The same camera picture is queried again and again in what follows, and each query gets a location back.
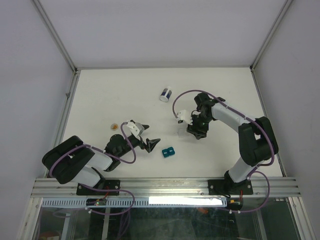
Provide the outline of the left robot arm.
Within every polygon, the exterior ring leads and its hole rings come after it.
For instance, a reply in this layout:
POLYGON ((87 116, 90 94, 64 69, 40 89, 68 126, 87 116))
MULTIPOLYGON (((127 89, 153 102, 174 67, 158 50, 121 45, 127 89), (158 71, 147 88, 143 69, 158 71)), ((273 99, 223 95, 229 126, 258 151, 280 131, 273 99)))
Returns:
POLYGON ((151 153, 161 141, 159 138, 142 138, 142 133, 149 127, 133 120, 124 122, 120 125, 121 134, 112 135, 104 149, 86 144, 73 135, 48 151, 41 162, 48 175, 60 184, 85 184, 97 195, 105 188, 100 171, 109 173, 121 163, 134 164, 137 160, 135 148, 151 153))

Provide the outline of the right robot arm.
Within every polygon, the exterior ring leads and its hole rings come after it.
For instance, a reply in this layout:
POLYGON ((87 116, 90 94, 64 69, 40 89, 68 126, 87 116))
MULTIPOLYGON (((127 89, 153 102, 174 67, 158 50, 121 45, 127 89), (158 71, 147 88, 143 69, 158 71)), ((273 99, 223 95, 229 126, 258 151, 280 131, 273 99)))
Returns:
POLYGON ((228 106, 223 98, 214 99, 204 92, 194 101, 198 113, 191 114, 188 133, 198 140, 206 138, 210 122, 221 121, 238 134, 240 158, 222 180, 209 184, 210 193, 229 197, 245 192, 254 171, 279 151, 270 120, 265 116, 251 119, 228 106))

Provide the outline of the clear pill organizer box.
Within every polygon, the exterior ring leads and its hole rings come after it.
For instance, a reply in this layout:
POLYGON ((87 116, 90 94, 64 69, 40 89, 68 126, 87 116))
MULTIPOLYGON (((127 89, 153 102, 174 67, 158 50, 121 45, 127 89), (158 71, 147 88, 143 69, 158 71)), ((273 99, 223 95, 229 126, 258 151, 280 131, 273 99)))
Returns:
POLYGON ((179 138, 185 138, 188 136, 187 128, 186 127, 179 127, 177 129, 177 135, 179 138))

